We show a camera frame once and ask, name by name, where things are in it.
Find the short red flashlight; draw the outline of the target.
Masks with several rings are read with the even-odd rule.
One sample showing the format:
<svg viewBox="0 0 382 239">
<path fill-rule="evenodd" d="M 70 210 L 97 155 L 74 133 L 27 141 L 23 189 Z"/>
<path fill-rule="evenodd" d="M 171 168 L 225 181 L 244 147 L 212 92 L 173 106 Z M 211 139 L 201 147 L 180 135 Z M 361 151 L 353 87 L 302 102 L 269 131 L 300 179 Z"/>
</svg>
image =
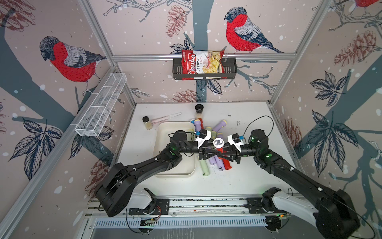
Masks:
<svg viewBox="0 0 382 239">
<path fill-rule="evenodd" d="M 222 138 L 215 138 L 213 140 L 213 146 L 216 148 L 216 149 L 220 149 L 220 148 L 223 148 L 224 147 L 224 140 Z"/>
</svg>

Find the long red flashlight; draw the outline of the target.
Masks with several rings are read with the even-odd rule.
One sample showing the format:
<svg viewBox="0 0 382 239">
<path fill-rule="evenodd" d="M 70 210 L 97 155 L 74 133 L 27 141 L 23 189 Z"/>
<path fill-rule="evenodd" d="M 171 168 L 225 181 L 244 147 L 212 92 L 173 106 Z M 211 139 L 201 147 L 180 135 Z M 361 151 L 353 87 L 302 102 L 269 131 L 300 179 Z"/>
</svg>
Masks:
<svg viewBox="0 0 382 239">
<path fill-rule="evenodd" d="M 224 165 L 225 170 L 230 170 L 232 168 L 229 160 L 227 160 L 224 157 L 221 157 L 220 159 L 223 161 L 223 165 Z"/>
</svg>

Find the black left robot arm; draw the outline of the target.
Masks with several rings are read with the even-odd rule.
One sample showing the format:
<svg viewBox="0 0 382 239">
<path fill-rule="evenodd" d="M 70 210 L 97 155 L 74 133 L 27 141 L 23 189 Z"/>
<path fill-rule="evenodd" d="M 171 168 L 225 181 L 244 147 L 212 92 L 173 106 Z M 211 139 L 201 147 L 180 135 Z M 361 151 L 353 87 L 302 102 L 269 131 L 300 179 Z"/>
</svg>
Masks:
<svg viewBox="0 0 382 239">
<path fill-rule="evenodd" d="M 199 154 L 200 159 L 207 159 L 205 148 L 210 146 L 211 132 L 201 129 L 195 135 L 194 141 L 188 141 L 187 133 L 178 130 L 166 147 L 151 159 L 128 166 L 115 164 L 95 189 L 95 196 L 106 214 L 109 217 L 119 214 L 128 205 L 138 184 L 176 167 L 183 160 L 183 153 Z"/>
</svg>

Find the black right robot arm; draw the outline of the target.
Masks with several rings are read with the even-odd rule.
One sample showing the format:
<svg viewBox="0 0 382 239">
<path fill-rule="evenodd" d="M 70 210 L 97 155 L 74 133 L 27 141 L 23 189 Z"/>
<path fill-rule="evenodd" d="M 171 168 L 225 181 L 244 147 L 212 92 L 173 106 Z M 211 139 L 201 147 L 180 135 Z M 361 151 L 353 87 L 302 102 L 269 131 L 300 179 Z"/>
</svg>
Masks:
<svg viewBox="0 0 382 239">
<path fill-rule="evenodd" d="M 224 151 L 229 160 L 239 162 L 253 157 L 257 165 L 294 188 L 301 200 L 272 187 L 262 194 L 262 207 L 267 212 L 282 210 L 315 226 L 326 239 L 347 239 L 360 226 L 351 197 L 343 190 L 334 191 L 306 176 L 279 154 L 269 149 L 269 138 L 261 129 L 251 132 L 248 144 L 238 134 L 229 135 Z"/>
</svg>

